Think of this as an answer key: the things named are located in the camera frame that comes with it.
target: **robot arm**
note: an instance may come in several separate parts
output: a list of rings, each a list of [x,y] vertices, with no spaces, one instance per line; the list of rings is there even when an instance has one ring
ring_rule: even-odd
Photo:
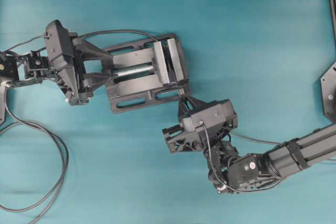
[[[92,35],[107,33],[136,33],[146,35],[148,39],[103,49],[85,40]],[[10,50],[0,52],[1,101],[7,89],[44,80],[57,83],[70,105],[86,105],[94,90],[105,85],[114,113],[175,101],[189,94],[182,45],[175,34],[154,38],[141,31],[109,30],[78,36],[55,20],[46,27],[45,34],[38,37],[45,38],[45,48],[25,55]],[[41,56],[44,49],[47,50],[46,57]],[[85,62],[93,60],[101,62],[101,72],[86,72]],[[19,79],[17,68],[20,65],[24,65],[23,80]],[[165,96],[171,92],[175,92],[174,95]],[[4,121],[2,103],[0,125]]]
[[[208,178],[219,193],[268,190],[288,176],[336,156],[336,124],[267,151],[239,156],[229,136],[237,115],[229,100],[205,103],[186,97],[179,104],[179,125],[164,129],[172,153],[203,151]]]

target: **black cable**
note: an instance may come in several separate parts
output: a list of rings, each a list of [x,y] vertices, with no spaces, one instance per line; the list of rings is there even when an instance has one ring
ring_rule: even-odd
[[[235,191],[236,193],[254,193],[256,191],[266,191],[266,190],[269,190],[269,189],[272,189],[276,186],[278,186],[281,182],[283,182],[287,177],[281,179],[279,182],[277,182],[276,184],[272,185],[271,187],[267,187],[267,188],[263,188],[263,189],[256,189],[256,190],[247,190],[247,191],[243,191],[243,190],[238,190],[238,189],[235,189],[235,188],[232,188],[230,187],[227,183],[225,183],[224,181],[222,181],[219,176],[217,175],[216,173],[216,170],[214,168],[214,164],[212,163],[212,157],[211,157],[211,146],[210,146],[210,139],[209,139],[209,134],[208,134],[208,130],[206,129],[206,126],[205,126],[205,121],[203,121],[203,128],[204,128],[204,131],[205,131],[205,135],[206,135],[206,140],[207,140],[207,145],[208,145],[208,151],[209,151],[209,162],[210,162],[210,166],[211,166],[211,169],[212,171],[214,172],[217,180],[222,183],[223,185],[225,185],[227,188],[229,188],[230,190],[232,191]]]
[[[94,35],[98,35],[98,34],[117,34],[117,33],[132,33],[132,34],[141,34],[141,35],[145,35],[149,38],[151,38],[154,41],[158,41],[155,37],[153,37],[152,35],[145,33],[144,31],[138,31],[138,30],[106,30],[106,31],[94,31],[92,33],[88,33],[88,34],[83,34],[81,36],[79,36],[78,38],[83,39],[83,38],[87,38],[87,37],[91,37]]]
[[[231,134],[233,136],[240,137],[243,140],[251,141],[251,142],[254,142],[254,143],[257,143],[257,144],[272,144],[272,145],[280,145],[281,144],[281,143],[278,143],[278,142],[255,139],[255,138],[252,138],[252,137],[249,137],[249,136],[244,136],[244,135],[241,135],[241,134],[238,134],[238,133],[235,133],[235,132],[231,132]],[[336,159],[332,159],[332,158],[328,158],[326,160],[336,162]]]
[[[6,97],[4,97],[4,104],[5,104],[5,108],[6,108],[6,111],[8,112],[8,114],[11,117],[13,117],[17,122],[12,123],[12,124],[4,127],[2,130],[0,130],[0,134],[4,133],[5,131],[7,131],[10,128],[12,128],[14,126],[17,126],[17,125],[24,125],[24,126],[27,126],[29,128],[32,128],[34,130],[45,132],[46,134],[48,134],[50,136],[52,141],[55,143],[57,149],[59,150],[59,154],[60,154],[60,157],[61,157],[61,160],[62,160],[62,173],[61,173],[60,179],[56,182],[54,187],[41,200],[32,204],[29,207],[21,208],[21,209],[11,209],[11,208],[7,208],[7,207],[4,207],[4,206],[0,205],[0,209],[2,209],[4,211],[9,211],[9,212],[29,211],[29,210],[32,210],[32,209],[36,208],[40,204],[42,204],[56,190],[56,192],[55,192],[53,198],[51,199],[50,203],[42,210],[42,212],[33,221],[31,221],[29,223],[29,224],[34,224],[51,208],[51,206],[54,204],[54,202],[56,201],[56,199],[59,195],[59,192],[60,192],[60,190],[62,188],[62,185],[63,185],[63,182],[64,182],[64,177],[65,177],[65,174],[66,174],[66,171],[67,171],[67,168],[68,168],[68,164],[69,164],[69,151],[68,151],[68,148],[66,147],[65,143],[63,142],[63,140],[59,136],[57,136],[56,134],[52,133],[51,131],[49,131],[48,129],[46,129],[45,127],[41,126],[38,123],[31,122],[31,121],[23,121],[23,120],[19,119],[17,116],[15,116],[8,107]]]

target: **bracket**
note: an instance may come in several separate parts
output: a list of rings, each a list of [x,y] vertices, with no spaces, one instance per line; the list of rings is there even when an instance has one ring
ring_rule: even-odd
[[[336,0],[329,0],[330,13],[333,23],[334,39],[336,42]],[[321,77],[323,113],[333,123],[336,122],[336,62]]]
[[[175,34],[141,39],[105,48],[115,54],[102,59],[103,73],[114,76],[106,83],[114,113],[135,110],[188,95],[188,73],[180,41]]]

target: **teal tablecloth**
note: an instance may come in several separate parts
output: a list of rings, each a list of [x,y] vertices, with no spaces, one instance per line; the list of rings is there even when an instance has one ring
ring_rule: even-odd
[[[43,33],[60,19],[83,34],[135,28],[175,32],[193,94],[231,99],[237,132],[288,141],[329,122],[320,76],[335,61],[328,0],[0,0],[0,50]],[[140,38],[106,35],[105,47]],[[27,52],[43,40],[18,48]],[[98,65],[90,66],[99,69]],[[177,123],[177,103],[112,114],[105,88],[88,106],[70,107],[45,82],[10,93],[14,112],[58,133],[70,149],[61,194],[40,223],[335,223],[336,166],[318,164],[278,188],[218,195],[201,153],[171,155],[161,129]],[[60,174],[41,133],[18,127],[0,137],[0,203],[40,199]],[[242,154],[271,146],[233,139]],[[38,210],[0,211],[0,223],[28,223]]]

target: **cable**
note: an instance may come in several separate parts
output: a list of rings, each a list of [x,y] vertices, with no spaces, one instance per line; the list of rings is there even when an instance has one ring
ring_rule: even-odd
[[[251,141],[251,142],[254,142],[254,143],[257,143],[257,144],[272,144],[272,145],[280,145],[281,144],[281,143],[278,143],[278,142],[264,141],[264,140],[255,139],[255,138],[252,138],[252,137],[240,135],[240,134],[232,132],[232,131],[231,131],[231,134],[233,136],[240,137],[243,140]],[[336,159],[332,159],[332,158],[328,158],[326,160],[336,162]]]
[[[2,55],[3,55],[3,54],[7,54],[7,53],[8,53],[9,51],[11,51],[12,49],[14,49],[14,48],[16,48],[16,47],[18,47],[18,46],[22,46],[22,45],[24,45],[24,44],[30,43],[30,42],[32,42],[33,40],[38,39],[38,38],[49,38],[49,36],[47,36],[47,35],[39,35],[39,36],[36,36],[36,37],[31,38],[31,39],[29,39],[29,40],[27,40],[27,41],[25,41],[25,42],[18,43],[18,44],[16,44],[16,45],[14,45],[14,46],[8,48],[7,50],[1,52],[1,54],[2,54]]]
[[[216,170],[215,170],[215,168],[214,168],[214,164],[212,163],[212,155],[211,155],[211,147],[210,147],[210,139],[209,139],[208,130],[206,129],[205,121],[204,121],[204,120],[202,120],[202,121],[203,121],[202,126],[203,126],[204,131],[205,131],[206,140],[207,140],[207,145],[208,145],[208,150],[209,150],[209,162],[210,162],[211,169],[213,170],[213,172],[214,172],[214,174],[215,174],[217,180],[218,180],[219,182],[221,182],[222,184],[224,184],[227,188],[229,188],[229,189],[232,190],[232,191],[235,191],[236,193],[254,193],[254,192],[256,192],[256,191],[266,191],[266,190],[272,189],[272,188],[278,186],[281,182],[283,182],[283,181],[287,178],[287,177],[285,177],[285,178],[281,179],[279,182],[277,182],[276,184],[272,185],[271,187],[264,188],[264,189],[257,189],[257,190],[247,190],[247,191],[243,191],[243,190],[238,190],[238,189],[234,189],[234,188],[230,187],[227,183],[225,183],[224,181],[222,181],[222,180],[218,177],[218,175],[217,175],[217,173],[216,173]]]
[[[138,31],[138,30],[106,30],[106,31],[94,31],[92,33],[88,33],[88,34],[83,34],[81,36],[79,36],[78,38],[83,39],[83,38],[87,38],[87,37],[91,37],[93,35],[98,35],[98,34],[117,34],[117,33],[132,33],[132,34],[141,34],[141,35],[145,35],[151,39],[153,39],[154,41],[158,42],[158,40],[153,37],[152,35],[145,33],[144,31]]]
[[[43,126],[41,126],[38,123],[31,122],[31,121],[23,121],[23,120],[19,119],[17,116],[15,116],[8,107],[6,97],[4,97],[4,103],[5,103],[5,109],[8,112],[8,114],[11,117],[13,117],[17,122],[12,123],[12,124],[6,126],[5,128],[3,128],[2,130],[0,130],[0,134],[4,133],[8,129],[10,129],[14,126],[17,126],[17,125],[25,125],[29,128],[34,129],[34,130],[45,132],[46,134],[48,134],[50,136],[51,140],[56,144],[56,147],[59,150],[59,154],[61,156],[61,161],[62,161],[61,177],[56,182],[56,184],[53,186],[53,188],[41,200],[39,200],[38,202],[34,203],[33,205],[31,205],[29,207],[21,208],[21,209],[11,209],[11,208],[7,208],[7,207],[4,207],[4,206],[0,205],[0,209],[2,209],[4,211],[9,211],[9,212],[29,211],[29,210],[32,210],[32,209],[36,208],[40,204],[42,204],[56,190],[56,192],[55,192],[54,196],[52,197],[50,203],[42,210],[42,212],[33,221],[31,221],[29,223],[29,224],[34,224],[52,207],[52,205],[54,204],[54,202],[56,201],[56,199],[59,195],[59,192],[60,192],[60,190],[62,188],[62,185],[63,185],[63,182],[64,182],[64,177],[65,177],[65,174],[66,174],[66,171],[67,171],[67,168],[68,168],[68,164],[69,164],[69,151],[68,151],[68,148],[66,147],[65,143],[63,142],[63,140],[59,136],[57,136],[56,134],[52,133],[51,131],[44,128]]]

